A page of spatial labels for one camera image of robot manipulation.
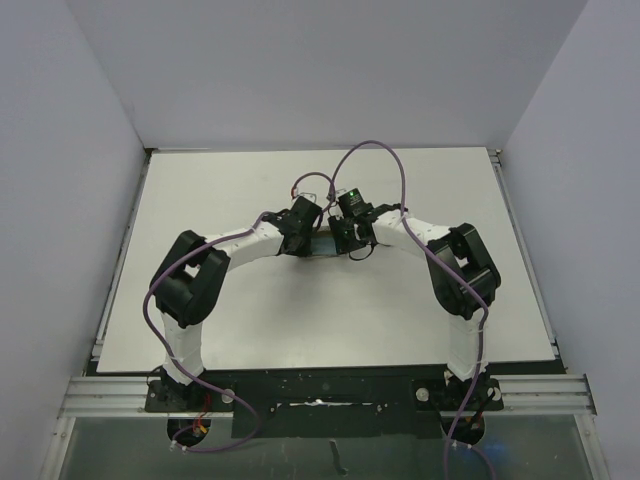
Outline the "patterned glasses case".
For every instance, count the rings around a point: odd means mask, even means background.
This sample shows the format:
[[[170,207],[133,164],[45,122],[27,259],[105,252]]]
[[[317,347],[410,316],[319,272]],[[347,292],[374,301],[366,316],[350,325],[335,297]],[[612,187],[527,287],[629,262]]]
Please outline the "patterned glasses case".
[[[333,232],[328,226],[322,226],[310,237],[310,257],[338,257],[341,253],[335,244]]]

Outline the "blue cleaning cloth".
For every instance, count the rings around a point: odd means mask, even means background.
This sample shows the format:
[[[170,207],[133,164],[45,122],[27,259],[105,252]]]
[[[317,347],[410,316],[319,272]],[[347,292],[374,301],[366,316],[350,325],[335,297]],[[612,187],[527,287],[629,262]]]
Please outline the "blue cleaning cloth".
[[[336,246],[331,235],[315,235],[311,238],[312,256],[336,256]]]

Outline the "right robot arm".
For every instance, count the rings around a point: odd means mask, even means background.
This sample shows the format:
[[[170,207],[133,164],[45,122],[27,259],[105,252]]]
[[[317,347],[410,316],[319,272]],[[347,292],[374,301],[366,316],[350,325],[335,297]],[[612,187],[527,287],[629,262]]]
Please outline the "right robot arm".
[[[485,328],[501,276],[477,229],[435,225],[414,218],[403,204],[375,206],[358,189],[331,194],[339,210],[329,217],[336,251],[391,247],[424,259],[434,296],[450,315],[445,384],[448,402],[469,408],[481,396],[478,377],[487,366]]]

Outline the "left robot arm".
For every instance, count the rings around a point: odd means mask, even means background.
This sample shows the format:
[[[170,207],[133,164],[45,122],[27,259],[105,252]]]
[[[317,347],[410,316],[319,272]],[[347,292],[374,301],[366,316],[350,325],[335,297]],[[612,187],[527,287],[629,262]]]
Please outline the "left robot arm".
[[[311,236],[322,208],[299,197],[277,212],[222,235],[182,232],[152,277],[143,317],[165,350],[161,382],[180,410],[200,405],[204,395],[202,323],[216,306],[225,277],[253,261],[311,254]]]

